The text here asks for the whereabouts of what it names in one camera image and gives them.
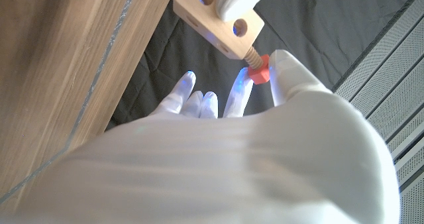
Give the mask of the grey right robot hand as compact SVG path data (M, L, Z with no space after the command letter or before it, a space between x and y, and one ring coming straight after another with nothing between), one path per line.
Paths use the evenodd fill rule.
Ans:
M245 115L241 70L217 117L187 72L147 117L53 165L2 223L397 223L396 170L373 126L296 57L270 57L274 106Z

